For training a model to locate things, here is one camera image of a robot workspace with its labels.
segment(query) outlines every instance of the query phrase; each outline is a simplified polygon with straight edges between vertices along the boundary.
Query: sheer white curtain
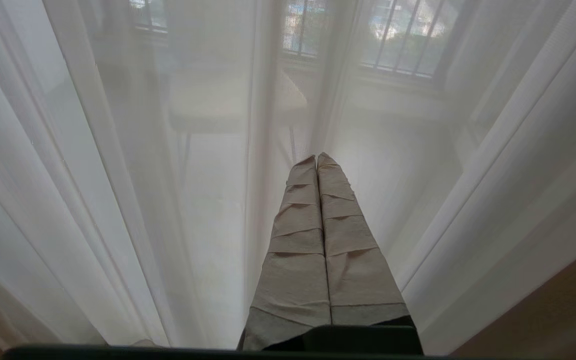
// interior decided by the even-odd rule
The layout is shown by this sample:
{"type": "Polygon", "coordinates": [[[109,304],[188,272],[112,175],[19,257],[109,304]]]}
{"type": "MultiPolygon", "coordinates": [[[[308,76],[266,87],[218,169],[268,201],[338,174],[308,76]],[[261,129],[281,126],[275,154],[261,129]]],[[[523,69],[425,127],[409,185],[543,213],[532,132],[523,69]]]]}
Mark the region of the sheer white curtain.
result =
{"type": "Polygon", "coordinates": [[[0,347],[234,347],[320,151],[449,353],[576,259],[576,1],[0,0],[0,347]]]}

